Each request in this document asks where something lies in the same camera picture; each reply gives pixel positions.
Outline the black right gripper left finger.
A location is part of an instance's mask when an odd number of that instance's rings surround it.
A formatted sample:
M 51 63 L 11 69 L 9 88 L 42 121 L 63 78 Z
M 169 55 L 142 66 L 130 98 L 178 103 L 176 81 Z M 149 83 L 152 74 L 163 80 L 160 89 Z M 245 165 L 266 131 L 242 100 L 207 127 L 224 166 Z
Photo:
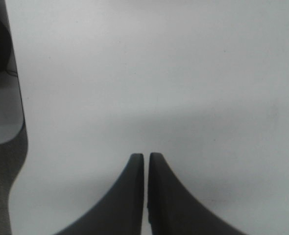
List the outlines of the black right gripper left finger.
M 134 153 L 101 200 L 59 235 L 139 235 L 144 208 L 144 156 Z

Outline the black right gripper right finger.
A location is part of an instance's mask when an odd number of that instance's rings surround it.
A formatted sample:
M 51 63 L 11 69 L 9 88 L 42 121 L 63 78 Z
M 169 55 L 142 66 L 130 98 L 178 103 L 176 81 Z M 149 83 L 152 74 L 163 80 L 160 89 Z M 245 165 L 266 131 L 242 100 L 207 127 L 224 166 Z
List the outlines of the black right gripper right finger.
M 240 235 L 183 186 L 161 153 L 151 153 L 148 220 L 154 235 Z

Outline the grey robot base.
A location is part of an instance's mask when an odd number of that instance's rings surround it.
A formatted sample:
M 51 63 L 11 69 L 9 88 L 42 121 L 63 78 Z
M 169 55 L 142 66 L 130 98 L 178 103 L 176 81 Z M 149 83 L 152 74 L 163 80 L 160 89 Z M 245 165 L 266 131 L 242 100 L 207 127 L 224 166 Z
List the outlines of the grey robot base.
M 0 0 L 0 144 L 13 140 L 24 126 L 17 63 L 6 2 Z

